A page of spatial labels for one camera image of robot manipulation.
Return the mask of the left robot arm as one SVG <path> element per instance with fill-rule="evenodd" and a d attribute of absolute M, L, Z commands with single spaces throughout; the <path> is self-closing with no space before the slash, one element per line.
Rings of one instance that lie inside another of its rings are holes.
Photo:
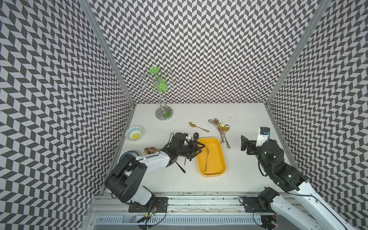
<path fill-rule="evenodd" d="M 104 185 L 122 203 L 128 201 L 140 205 L 151 205 L 155 195 L 141 185 L 144 176 L 154 170 L 166 168 L 176 163 L 178 157 L 192 160 L 202 152 L 205 144 L 187 133 L 175 133 L 169 142 L 157 153 L 135 157 L 125 155 L 107 176 Z"/>

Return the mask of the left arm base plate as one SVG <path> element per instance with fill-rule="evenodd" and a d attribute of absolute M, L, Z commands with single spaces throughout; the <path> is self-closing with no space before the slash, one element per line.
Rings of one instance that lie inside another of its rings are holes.
<path fill-rule="evenodd" d="M 154 208 L 158 208 L 158 213 L 165 213 L 167 211 L 168 197 L 153 197 L 146 205 L 141 205 L 138 202 L 130 202 L 129 213 L 148 213 Z"/>

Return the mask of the yellow plastic storage box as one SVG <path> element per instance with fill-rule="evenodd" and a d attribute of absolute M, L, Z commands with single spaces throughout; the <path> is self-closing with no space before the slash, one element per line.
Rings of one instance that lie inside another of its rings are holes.
<path fill-rule="evenodd" d="M 197 162 L 200 173 L 204 177 L 215 177 L 225 174 L 227 170 L 227 165 L 220 141 L 214 137 L 202 138 L 198 141 L 202 144 L 205 144 L 205 148 L 202 150 L 202 153 L 197 155 Z M 207 172 L 205 172 L 207 147 L 210 150 L 210 155 L 208 160 L 208 170 Z"/>

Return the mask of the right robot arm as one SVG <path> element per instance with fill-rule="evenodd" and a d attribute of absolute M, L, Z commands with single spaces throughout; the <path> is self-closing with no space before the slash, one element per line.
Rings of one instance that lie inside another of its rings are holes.
<path fill-rule="evenodd" d="M 295 198 L 307 211 L 300 211 L 275 189 L 266 187 L 257 197 L 243 196 L 241 203 L 247 213 L 275 213 L 283 216 L 300 230 L 352 230 L 345 221 L 314 190 L 306 177 L 284 160 L 284 151 L 276 140 L 260 134 L 258 140 L 241 136 L 241 150 L 254 155 L 262 176 L 269 177 L 282 191 Z"/>

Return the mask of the large silver spoon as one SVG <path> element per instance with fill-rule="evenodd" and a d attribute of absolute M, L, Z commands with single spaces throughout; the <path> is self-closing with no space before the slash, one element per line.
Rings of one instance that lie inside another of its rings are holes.
<path fill-rule="evenodd" d="M 208 170 L 208 160 L 209 160 L 210 150 L 207 147 L 207 156 L 206 156 L 206 162 L 205 162 L 205 172 Z"/>

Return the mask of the ornate gold spoon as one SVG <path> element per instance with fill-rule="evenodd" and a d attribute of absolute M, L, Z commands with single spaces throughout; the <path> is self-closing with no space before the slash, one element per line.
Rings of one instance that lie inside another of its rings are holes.
<path fill-rule="evenodd" d="M 205 132 L 209 133 L 209 130 L 208 130 L 208 129 L 204 129 L 204 128 L 202 128 L 202 127 L 199 127 L 199 126 L 197 126 L 197 125 L 196 125 L 195 123 L 193 123 L 193 122 L 189 122 L 189 125 L 190 125 L 191 127 L 199 128 L 199 129 L 201 129 L 201 130 L 203 130 L 203 131 L 205 131 Z"/>

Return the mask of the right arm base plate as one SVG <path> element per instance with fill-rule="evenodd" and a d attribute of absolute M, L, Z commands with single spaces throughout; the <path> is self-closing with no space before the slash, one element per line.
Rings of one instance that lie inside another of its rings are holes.
<path fill-rule="evenodd" d="M 245 208 L 246 213 L 271 213 L 273 210 L 271 209 L 270 201 L 267 201 L 264 198 L 259 197 L 240 197 L 240 202 Z"/>

